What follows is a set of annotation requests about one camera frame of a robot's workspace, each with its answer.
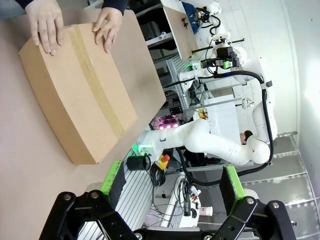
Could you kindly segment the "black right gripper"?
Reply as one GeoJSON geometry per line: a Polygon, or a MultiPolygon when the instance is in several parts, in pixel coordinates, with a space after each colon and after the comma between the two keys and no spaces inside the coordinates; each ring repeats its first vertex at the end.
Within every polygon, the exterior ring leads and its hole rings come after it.
{"type": "MultiPolygon", "coordinates": [[[[237,54],[234,52],[232,46],[220,47],[216,50],[217,57],[219,59],[225,60],[223,62],[222,68],[229,69],[233,67],[233,62],[237,58],[237,54]]],[[[209,68],[216,66],[216,59],[204,59],[201,61],[202,68],[209,68]]]]}

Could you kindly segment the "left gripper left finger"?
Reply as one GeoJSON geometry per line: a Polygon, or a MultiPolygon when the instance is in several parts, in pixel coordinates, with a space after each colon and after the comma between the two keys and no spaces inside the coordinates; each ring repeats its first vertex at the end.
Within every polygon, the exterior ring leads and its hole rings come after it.
{"type": "Polygon", "coordinates": [[[107,240],[139,240],[116,211],[116,206],[126,184],[124,163],[114,161],[102,183],[101,189],[86,191],[76,196],[61,192],[47,217],[41,240],[76,240],[86,222],[94,222],[107,240]]]}

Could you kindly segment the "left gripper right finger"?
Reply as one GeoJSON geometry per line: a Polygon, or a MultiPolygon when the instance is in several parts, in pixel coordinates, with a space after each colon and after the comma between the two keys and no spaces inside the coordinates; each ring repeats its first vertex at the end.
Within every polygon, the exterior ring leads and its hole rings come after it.
{"type": "Polygon", "coordinates": [[[261,240],[296,239],[285,204],[279,200],[264,204],[246,195],[234,166],[223,168],[219,189],[227,218],[208,240],[237,240],[245,228],[254,230],[261,240]]]}

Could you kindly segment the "person's left hand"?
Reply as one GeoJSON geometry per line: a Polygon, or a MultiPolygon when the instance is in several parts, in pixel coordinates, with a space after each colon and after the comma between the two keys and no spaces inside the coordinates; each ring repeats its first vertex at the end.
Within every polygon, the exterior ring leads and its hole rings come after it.
{"type": "Polygon", "coordinates": [[[105,37],[103,49],[106,53],[110,52],[112,44],[116,42],[118,31],[122,25],[123,14],[120,10],[113,7],[101,9],[92,31],[95,33],[95,43],[98,45],[105,37]]]}

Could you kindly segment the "person's right hand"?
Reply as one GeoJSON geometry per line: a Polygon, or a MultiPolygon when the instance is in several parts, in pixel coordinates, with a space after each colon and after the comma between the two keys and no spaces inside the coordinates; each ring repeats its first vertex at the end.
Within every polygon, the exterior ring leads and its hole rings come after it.
{"type": "Polygon", "coordinates": [[[25,7],[25,11],[33,43],[42,46],[45,53],[54,56],[57,46],[63,44],[64,22],[58,2],[33,0],[25,7]]]}

